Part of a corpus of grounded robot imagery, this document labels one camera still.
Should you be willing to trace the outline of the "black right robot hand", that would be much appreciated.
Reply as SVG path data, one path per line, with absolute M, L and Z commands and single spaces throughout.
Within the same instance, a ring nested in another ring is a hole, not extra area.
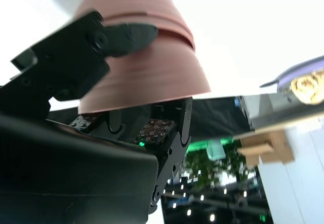
M 133 143 L 91 134 L 120 114 L 64 125 L 47 119 L 50 99 L 82 98 L 110 70 L 106 57 L 149 47 L 158 28 L 104 26 L 91 11 L 12 59 L 20 73 L 1 87 L 1 223 L 146 223 L 191 138 L 192 99 L 152 105 Z

